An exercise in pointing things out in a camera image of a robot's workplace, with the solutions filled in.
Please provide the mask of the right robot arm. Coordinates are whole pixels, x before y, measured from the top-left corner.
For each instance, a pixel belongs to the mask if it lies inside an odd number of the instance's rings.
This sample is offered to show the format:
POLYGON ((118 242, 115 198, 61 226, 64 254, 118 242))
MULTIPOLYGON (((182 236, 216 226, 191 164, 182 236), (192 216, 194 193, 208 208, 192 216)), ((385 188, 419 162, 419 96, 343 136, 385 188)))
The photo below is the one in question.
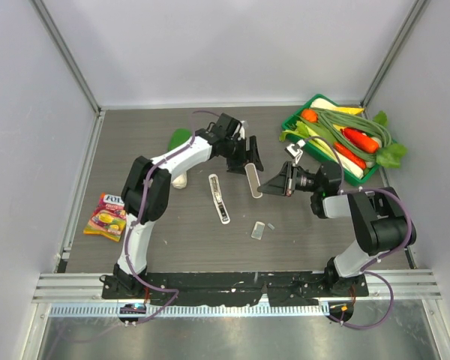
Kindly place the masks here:
POLYGON ((258 187, 260 193, 284 197, 310 192, 310 207, 318 218, 351 219, 355 240, 324 269, 322 283, 332 296, 343 295, 369 266, 416 242, 416 228, 394 188, 340 193, 341 175, 342 168, 332 160, 323 162, 316 173, 287 161, 258 187))

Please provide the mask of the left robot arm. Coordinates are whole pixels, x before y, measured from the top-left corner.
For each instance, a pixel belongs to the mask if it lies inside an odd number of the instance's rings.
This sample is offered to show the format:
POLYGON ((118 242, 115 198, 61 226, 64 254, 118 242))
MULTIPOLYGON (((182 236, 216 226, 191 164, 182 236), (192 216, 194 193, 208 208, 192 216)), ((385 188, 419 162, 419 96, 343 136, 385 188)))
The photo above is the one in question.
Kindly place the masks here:
POLYGON ((127 221, 124 244, 112 276, 103 286, 105 290, 128 299, 139 298, 146 287, 158 290, 145 280, 147 253, 155 223, 169 205, 172 182, 216 157, 226 159, 229 173, 244 175, 249 164, 264 170, 257 137, 248 136, 245 122, 226 113, 218 115, 208 127, 184 136, 165 154, 134 160, 121 192, 127 221))

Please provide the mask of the white stapler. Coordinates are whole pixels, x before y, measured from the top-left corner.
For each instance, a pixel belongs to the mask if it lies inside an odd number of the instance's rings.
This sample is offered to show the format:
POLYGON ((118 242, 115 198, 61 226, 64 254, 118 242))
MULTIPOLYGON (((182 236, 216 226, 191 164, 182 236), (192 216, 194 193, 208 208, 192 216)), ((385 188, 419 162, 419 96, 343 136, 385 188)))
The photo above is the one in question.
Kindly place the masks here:
POLYGON ((227 225, 230 222, 230 216, 224 204, 218 176, 216 174, 211 174, 208 176, 208 181, 211 188, 211 195, 213 198, 214 206, 217 210, 220 222, 223 225, 227 225))

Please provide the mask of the staples tray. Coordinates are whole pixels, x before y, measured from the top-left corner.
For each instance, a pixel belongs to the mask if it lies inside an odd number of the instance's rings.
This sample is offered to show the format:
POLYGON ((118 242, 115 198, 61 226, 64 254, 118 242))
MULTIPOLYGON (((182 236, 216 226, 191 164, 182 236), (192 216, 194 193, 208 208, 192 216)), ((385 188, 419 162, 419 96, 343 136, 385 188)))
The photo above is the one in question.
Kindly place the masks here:
POLYGON ((261 240, 265 231, 265 227, 266 226, 263 222, 257 221, 253 226, 250 237, 252 239, 261 240))

